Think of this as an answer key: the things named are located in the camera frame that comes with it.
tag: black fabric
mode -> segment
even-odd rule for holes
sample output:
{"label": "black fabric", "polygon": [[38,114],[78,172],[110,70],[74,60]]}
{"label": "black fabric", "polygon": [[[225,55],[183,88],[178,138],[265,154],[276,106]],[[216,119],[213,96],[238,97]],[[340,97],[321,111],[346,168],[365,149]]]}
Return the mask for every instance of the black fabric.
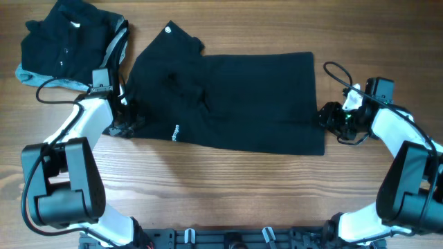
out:
{"label": "black fabric", "polygon": [[203,57],[203,48],[170,21],[138,56],[127,83],[128,101],[145,117],[135,137],[324,154],[312,53]]}
{"label": "black fabric", "polygon": [[26,22],[23,69],[92,84],[91,72],[101,65],[119,17],[83,1],[59,0],[45,20]]}

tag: wooden table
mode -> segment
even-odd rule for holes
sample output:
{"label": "wooden table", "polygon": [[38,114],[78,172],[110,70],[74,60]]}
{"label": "wooden table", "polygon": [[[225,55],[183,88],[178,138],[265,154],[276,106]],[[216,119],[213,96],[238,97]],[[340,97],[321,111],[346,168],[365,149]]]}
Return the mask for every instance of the wooden table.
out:
{"label": "wooden table", "polygon": [[[41,237],[20,215],[20,153],[39,143],[71,106],[43,105],[15,69],[25,21],[43,19],[50,0],[0,6],[0,248],[76,248],[78,234]],[[334,60],[354,81],[395,80],[395,102],[443,142],[443,3],[440,1],[130,1],[93,0],[123,14],[131,36],[123,74],[172,19],[206,45],[205,54],[312,51],[318,107],[341,101],[342,86],[322,69]],[[78,92],[45,90],[47,100]],[[382,142],[347,147],[327,134],[324,156],[283,156],[159,140],[102,136],[94,149],[107,200],[144,228],[261,228],[320,225],[373,202],[392,162]],[[389,239],[389,248],[438,248],[436,235]]]}

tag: white logo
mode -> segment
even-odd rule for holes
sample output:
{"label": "white logo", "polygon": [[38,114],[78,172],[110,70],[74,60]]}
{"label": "white logo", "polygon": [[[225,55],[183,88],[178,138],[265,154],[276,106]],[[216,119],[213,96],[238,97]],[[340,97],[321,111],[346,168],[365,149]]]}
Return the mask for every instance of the white logo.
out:
{"label": "white logo", "polygon": [[172,134],[172,141],[177,141],[177,134],[179,133],[180,125],[175,126],[174,134]]}

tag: folded black shirt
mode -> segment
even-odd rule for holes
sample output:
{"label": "folded black shirt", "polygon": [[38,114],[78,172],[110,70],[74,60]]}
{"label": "folded black shirt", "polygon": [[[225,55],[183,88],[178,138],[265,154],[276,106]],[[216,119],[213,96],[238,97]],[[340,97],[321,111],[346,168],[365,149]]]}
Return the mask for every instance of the folded black shirt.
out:
{"label": "folded black shirt", "polygon": [[[108,45],[118,29],[127,26],[121,15],[80,0],[58,0],[45,20],[26,22],[30,34],[21,42],[22,67],[40,75],[92,84],[92,70],[110,66],[102,65]],[[119,39],[115,46],[126,40]],[[106,63],[118,65],[118,58],[114,59],[116,62]]]}
{"label": "folded black shirt", "polygon": [[145,117],[135,137],[324,154],[312,53],[201,56],[203,48],[170,21],[138,56],[126,89]]}

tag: black clothing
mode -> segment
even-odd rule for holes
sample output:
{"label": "black clothing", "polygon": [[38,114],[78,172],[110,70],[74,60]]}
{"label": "black clothing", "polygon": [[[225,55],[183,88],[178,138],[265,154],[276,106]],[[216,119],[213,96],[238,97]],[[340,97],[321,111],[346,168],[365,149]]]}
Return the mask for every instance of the black clothing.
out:
{"label": "black clothing", "polygon": [[128,101],[145,117],[135,137],[324,154],[312,53],[203,57],[203,48],[170,21],[138,56],[127,83]]}
{"label": "black clothing", "polygon": [[26,22],[30,34],[21,43],[23,69],[92,84],[92,70],[102,64],[117,25],[128,25],[120,18],[83,1],[59,0],[45,20]]}

